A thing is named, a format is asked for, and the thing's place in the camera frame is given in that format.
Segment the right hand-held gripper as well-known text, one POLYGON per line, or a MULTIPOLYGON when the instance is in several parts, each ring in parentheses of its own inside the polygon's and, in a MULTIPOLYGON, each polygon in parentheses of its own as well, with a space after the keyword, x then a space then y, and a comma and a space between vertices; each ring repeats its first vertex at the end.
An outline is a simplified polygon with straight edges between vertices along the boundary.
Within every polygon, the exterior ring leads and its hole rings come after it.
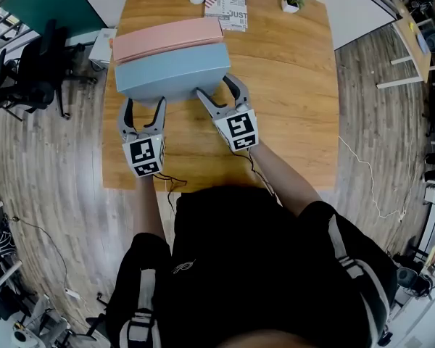
POLYGON ((256 114, 249 101, 248 88, 236 76, 227 73, 224 83, 235 100, 235 107, 217 104, 200 88, 195 92, 212 118, 213 124, 232 152, 258 145, 256 114))

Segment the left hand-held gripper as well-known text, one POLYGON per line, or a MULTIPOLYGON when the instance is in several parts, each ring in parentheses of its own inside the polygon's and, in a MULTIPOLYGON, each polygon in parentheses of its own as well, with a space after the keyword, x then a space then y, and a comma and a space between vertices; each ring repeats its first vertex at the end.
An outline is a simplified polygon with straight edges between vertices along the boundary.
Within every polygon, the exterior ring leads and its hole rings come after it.
POLYGON ((133 100, 125 99, 117 117, 117 126, 123 138, 123 151, 128 166, 137 178, 161 173, 165 160, 165 124, 167 100, 162 97, 157 104, 153 121, 144 125, 145 133, 134 133, 133 100))

